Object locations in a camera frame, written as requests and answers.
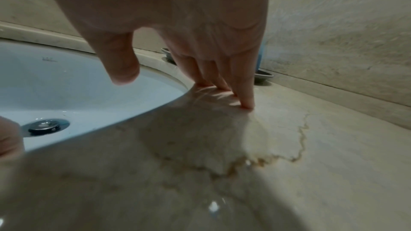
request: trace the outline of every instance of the marble wall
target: marble wall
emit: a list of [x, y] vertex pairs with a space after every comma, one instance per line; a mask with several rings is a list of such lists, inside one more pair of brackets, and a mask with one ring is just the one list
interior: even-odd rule
[[[54, 0], [0, 0], [0, 21], [77, 32]], [[411, 106], [411, 0], [270, 0], [262, 67]], [[134, 46], [159, 51], [137, 31]]]

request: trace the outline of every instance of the bathroom sink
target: bathroom sink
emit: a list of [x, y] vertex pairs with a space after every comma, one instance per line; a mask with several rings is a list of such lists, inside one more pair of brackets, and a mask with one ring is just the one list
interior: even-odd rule
[[[0, 116], [22, 126], [26, 151], [126, 120], [185, 92], [179, 81], [147, 67], [133, 83], [116, 86], [93, 55], [0, 41]], [[62, 125], [47, 128], [49, 119]], [[36, 122], [48, 132], [29, 133]]]

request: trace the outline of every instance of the human hand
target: human hand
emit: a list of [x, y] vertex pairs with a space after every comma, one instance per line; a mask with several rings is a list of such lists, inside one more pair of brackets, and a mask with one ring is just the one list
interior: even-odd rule
[[243, 107], [254, 108], [254, 72], [268, 0], [56, 1], [114, 83], [138, 76], [133, 31], [151, 27], [188, 77], [203, 86], [231, 89]]
[[23, 151], [20, 125], [0, 116], [0, 159], [18, 155]]

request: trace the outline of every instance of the sink basin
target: sink basin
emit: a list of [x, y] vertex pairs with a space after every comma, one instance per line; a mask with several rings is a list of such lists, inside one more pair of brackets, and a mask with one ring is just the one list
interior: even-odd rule
[[0, 59], [1, 116], [22, 126], [69, 122], [55, 133], [24, 133], [26, 151], [134, 117], [187, 92], [179, 81], [143, 66], [133, 83], [116, 86], [95, 56], [71, 50], [0, 41]]

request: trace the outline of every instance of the countertop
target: countertop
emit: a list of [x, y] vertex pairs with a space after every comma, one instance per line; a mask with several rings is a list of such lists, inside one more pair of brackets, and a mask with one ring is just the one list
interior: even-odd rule
[[255, 95], [248, 111], [193, 86], [0, 162], [0, 231], [411, 230], [411, 131], [272, 83]]

